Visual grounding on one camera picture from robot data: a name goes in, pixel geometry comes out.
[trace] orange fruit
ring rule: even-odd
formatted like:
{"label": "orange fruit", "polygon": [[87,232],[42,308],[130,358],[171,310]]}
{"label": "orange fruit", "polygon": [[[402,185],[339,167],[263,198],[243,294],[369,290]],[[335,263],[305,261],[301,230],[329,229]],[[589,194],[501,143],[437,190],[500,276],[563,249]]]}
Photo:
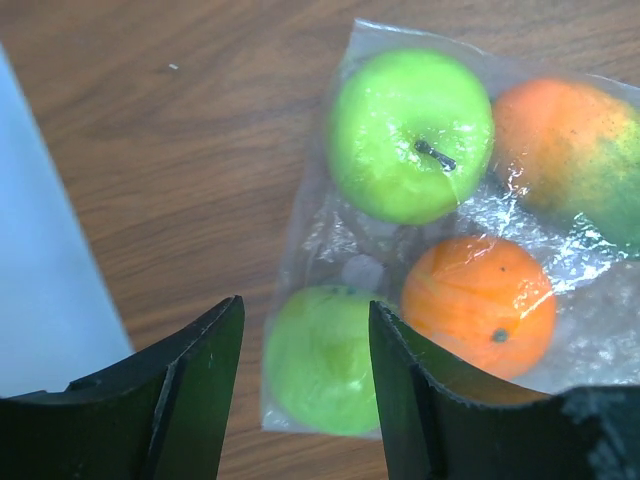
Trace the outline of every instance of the orange fruit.
{"label": "orange fruit", "polygon": [[583,214],[640,253],[640,112],[592,85],[536,78],[493,105],[492,168],[532,210],[571,226]]}
{"label": "orange fruit", "polygon": [[542,267],[513,242],[445,240],[413,266],[402,291],[405,321],[492,375],[511,379],[546,352],[556,298]]}

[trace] apple stem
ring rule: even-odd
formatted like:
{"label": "apple stem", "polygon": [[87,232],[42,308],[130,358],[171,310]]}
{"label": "apple stem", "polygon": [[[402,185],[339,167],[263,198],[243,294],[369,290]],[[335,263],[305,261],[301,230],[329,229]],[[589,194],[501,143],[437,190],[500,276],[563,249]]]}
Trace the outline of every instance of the apple stem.
{"label": "apple stem", "polygon": [[427,155],[431,155],[433,158],[438,160],[440,162],[440,165],[442,165],[442,169],[445,172],[450,172],[451,170],[455,170],[456,161],[453,158],[447,157],[444,153],[440,153],[424,140],[416,141],[416,143],[414,144],[414,148],[417,150],[418,153],[426,153]]}

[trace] mango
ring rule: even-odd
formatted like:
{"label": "mango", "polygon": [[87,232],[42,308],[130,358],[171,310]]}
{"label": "mango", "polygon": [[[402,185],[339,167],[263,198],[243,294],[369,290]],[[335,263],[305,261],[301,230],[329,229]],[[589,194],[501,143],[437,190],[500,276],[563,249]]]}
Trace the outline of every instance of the mango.
{"label": "mango", "polygon": [[640,112],[587,83],[536,78],[493,105],[491,168],[530,210],[640,258]]}

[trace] table surface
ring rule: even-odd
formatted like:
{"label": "table surface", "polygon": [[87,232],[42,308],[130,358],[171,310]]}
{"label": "table surface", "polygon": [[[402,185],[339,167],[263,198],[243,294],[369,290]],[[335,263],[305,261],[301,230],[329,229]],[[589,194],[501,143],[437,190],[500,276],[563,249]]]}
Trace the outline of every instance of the table surface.
{"label": "table surface", "polygon": [[0,40],[136,348],[245,299],[222,479],[386,478],[381,442],[260,431],[262,322],[354,17],[640,85],[639,0],[0,0]]}

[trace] plastic wrap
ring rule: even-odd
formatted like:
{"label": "plastic wrap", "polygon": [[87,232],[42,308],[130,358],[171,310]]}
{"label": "plastic wrap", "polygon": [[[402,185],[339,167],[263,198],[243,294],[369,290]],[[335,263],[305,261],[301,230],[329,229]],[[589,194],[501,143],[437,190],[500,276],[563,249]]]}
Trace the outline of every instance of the plastic wrap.
{"label": "plastic wrap", "polygon": [[263,428],[379,435],[374,298],[522,386],[640,382],[639,106],[613,80],[356,20],[265,324]]}

